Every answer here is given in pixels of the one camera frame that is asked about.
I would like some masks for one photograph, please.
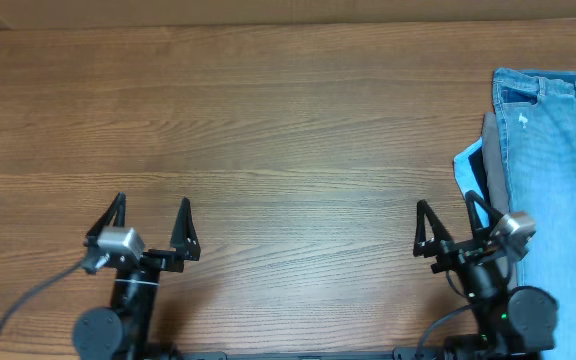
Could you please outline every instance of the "cable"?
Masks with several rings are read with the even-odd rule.
[[[39,294],[42,290],[44,290],[45,288],[49,287],[50,285],[56,283],[57,281],[65,278],[66,276],[70,275],[71,273],[73,273],[75,270],[77,270],[80,266],[81,266],[81,262],[82,260],[77,261],[76,264],[72,265],[71,267],[69,267],[68,269],[62,271],[61,273],[53,276],[52,278],[44,281],[43,283],[33,287],[32,289],[28,290],[25,294],[23,294],[14,304],[12,304],[12,306],[10,308],[8,308],[8,310],[6,310],[6,312],[4,313],[4,315],[1,317],[0,319],[0,336],[1,336],[1,332],[4,329],[4,326],[6,325],[6,322],[8,321],[8,319],[10,319],[10,317],[17,311],[19,310],[19,308],[28,300],[30,300],[33,296]]]
[[[446,270],[446,280],[448,280],[448,285],[450,285],[452,291],[454,291],[457,295],[465,298],[464,294],[462,294],[461,291],[459,291],[455,286],[455,283],[452,282],[452,279],[450,278],[450,270]]]
[[[421,349],[423,348],[426,340],[428,340],[430,333],[432,333],[437,327],[439,327],[445,321],[450,320],[450,319],[454,318],[455,316],[461,314],[462,312],[472,309],[473,307],[475,307],[475,305],[473,305],[473,304],[468,304],[466,306],[462,306],[459,309],[456,309],[456,310],[449,312],[448,314],[446,314],[441,319],[432,323],[432,325],[430,325],[428,327],[428,329],[426,329],[426,331],[424,331],[423,335],[421,335],[421,338],[419,338],[419,343],[417,343],[417,351],[415,351],[415,359],[421,359],[423,357],[423,355],[421,354]]]

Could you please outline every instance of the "wood grain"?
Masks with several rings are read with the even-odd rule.
[[[159,248],[189,197],[203,248],[163,276],[153,341],[413,345],[463,301],[412,257],[415,203],[468,236],[452,158],[499,66],[576,70],[576,20],[0,32],[0,315],[125,191]],[[112,278],[32,300],[0,358],[74,359],[72,324]],[[463,316],[431,342],[473,329]]]

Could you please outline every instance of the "jeans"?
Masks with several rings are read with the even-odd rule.
[[[498,69],[493,103],[510,210],[537,221],[518,282],[559,303],[543,358],[576,359],[576,73]]]

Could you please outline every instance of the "clothing pile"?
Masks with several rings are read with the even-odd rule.
[[[455,178],[463,193],[476,191],[500,212],[535,218],[514,283],[559,303],[556,347],[543,358],[576,359],[576,72],[497,69],[492,98],[495,113],[455,157]]]

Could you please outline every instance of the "light blue fabric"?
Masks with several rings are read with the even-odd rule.
[[[472,155],[475,151],[481,149],[482,141],[481,138],[475,141],[472,145],[468,146],[466,150],[459,153],[455,156],[455,180],[457,181],[457,185],[459,186],[459,190],[461,190],[462,194],[466,194],[470,190],[474,190],[477,195],[484,197],[479,184],[477,184],[477,180],[475,179],[475,174],[472,171],[472,166],[470,165],[470,161],[468,157]],[[477,215],[479,215],[479,219],[481,220],[481,225],[483,227],[488,226],[488,214],[482,209],[479,205],[475,207],[477,209]]]
[[[576,359],[576,73],[498,69],[493,103],[510,210],[537,220],[519,285],[559,302],[556,348],[544,360]]]

